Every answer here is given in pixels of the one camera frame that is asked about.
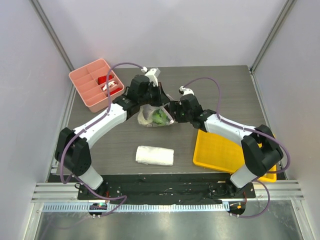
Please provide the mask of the green polka dot toy food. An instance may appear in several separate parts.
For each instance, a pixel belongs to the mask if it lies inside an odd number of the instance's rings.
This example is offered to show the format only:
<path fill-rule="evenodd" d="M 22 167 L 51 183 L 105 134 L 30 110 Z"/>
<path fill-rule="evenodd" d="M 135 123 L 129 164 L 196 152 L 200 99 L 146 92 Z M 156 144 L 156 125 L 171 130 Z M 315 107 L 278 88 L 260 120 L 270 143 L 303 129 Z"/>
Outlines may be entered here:
<path fill-rule="evenodd" d="M 166 126 L 170 124 L 170 119 L 162 109 L 156 109 L 151 115 L 152 123 L 157 126 Z"/>

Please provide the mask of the clear zip top bag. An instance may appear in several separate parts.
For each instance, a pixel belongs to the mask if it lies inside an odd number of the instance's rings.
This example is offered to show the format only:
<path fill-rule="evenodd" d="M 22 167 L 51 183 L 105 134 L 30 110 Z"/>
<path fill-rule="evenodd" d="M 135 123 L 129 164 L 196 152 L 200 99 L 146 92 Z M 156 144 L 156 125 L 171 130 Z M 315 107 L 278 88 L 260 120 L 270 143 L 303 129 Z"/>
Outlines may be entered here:
<path fill-rule="evenodd" d="M 139 109 L 137 121 L 144 127 L 166 127 L 175 123 L 169 113 L 169 106 L 143 105 Z"/>

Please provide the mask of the white toy fish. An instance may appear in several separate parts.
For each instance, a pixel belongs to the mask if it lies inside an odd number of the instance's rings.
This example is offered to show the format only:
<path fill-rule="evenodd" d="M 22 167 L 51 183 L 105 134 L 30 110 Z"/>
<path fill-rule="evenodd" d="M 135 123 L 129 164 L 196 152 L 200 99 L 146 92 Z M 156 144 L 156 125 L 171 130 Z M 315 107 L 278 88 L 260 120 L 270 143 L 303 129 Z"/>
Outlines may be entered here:
<path fill-rule="evenodd" d="M 140 110 L 138 115 L 137 115 L 137 121 L 140 125 L 142 126 L 148 126 L 152 123 L 152 120 L 148 119 L 145 117 L 143 110 Z"/>

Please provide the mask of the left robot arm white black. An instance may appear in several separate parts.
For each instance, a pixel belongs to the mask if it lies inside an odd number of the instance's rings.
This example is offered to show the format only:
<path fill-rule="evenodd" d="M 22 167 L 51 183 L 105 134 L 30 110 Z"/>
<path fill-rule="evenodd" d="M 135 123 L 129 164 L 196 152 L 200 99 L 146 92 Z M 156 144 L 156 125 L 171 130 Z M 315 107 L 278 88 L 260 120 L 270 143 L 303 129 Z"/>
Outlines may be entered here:
<path fill-rule="evenodd" d="M 170 102 L 162 85 L 154 86 L 145 75 L 136 75 L 126 92 L 116 97 L 108 108 L 73 130 L 59 133 L 54 158 L 89 187 L 89 194 L 100 200 L 107 192 L 103 178 L 92 166 L 91 147 L 106 133 L 139 112 L 140 107 L 161 107 Z"/>

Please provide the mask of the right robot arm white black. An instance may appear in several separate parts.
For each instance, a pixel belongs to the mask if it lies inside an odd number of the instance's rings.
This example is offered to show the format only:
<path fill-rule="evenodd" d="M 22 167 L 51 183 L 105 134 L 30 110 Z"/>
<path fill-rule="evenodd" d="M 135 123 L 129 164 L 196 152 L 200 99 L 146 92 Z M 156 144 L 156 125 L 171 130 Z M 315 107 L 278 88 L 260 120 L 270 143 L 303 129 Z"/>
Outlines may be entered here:
<path fill-rule="evenodd" d="M 269 127 L 240 125 L 216 111 L 204 110 L 192 94 L 170 101 L 169 114 L 178 123 L 190 123 L 195 129 L 222 136 L 241 147 L 244 164 L 231 174 L 225 186 L 230 197 L 238 197 L 245 185 L 265 175 L 284 157 Z"/>

